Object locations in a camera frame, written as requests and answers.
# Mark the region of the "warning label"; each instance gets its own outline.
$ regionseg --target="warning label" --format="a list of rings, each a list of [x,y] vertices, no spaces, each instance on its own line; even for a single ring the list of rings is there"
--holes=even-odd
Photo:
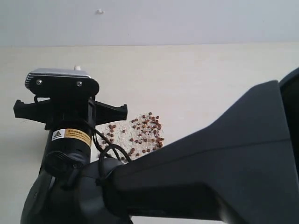
[[[85,142],[89,147],[91,147],[92,144],[92,140],[88,136],[88,134],[78,129],[66,128],[66,129],[59,129],[53,132],[52,141],[61,138],[79,139]]]

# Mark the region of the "silver metal plate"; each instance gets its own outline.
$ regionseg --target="silver metal plate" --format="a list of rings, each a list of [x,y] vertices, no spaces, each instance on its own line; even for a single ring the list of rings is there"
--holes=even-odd
[[[30,80],[35,76],[68,77],[68,78],[91,78],[85,71],[71,69],[36,69],[28,73],[25,86],[30,89]]]

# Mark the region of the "screw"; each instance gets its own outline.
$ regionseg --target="screw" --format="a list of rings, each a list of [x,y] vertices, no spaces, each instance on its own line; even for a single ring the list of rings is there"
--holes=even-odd
[[[40,80],[40,79],[38,79],[38,80],[36,81],[36,84],[37,84],[37,85],[41,85],[42,83],[43,83],[43,81]]]

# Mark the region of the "white wall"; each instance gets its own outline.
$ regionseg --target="white wall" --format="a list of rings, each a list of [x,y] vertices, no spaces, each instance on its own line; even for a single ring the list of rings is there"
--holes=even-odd
[[[298,8],[297,0],[2,0],[0,46],[299,41]]]
[[[149,110],[159,114],[170,143],[209,125],[251,86],[297,68],[299,43],[0,48],[0,223],[19,223],[46,143],[44,125],[14,118],[16,99],[33,102],[25,76],[38,67],[74,65],[99,82],[99,101],[128,104],[129,119]],[[157,221],[209,223],[135,219]]]

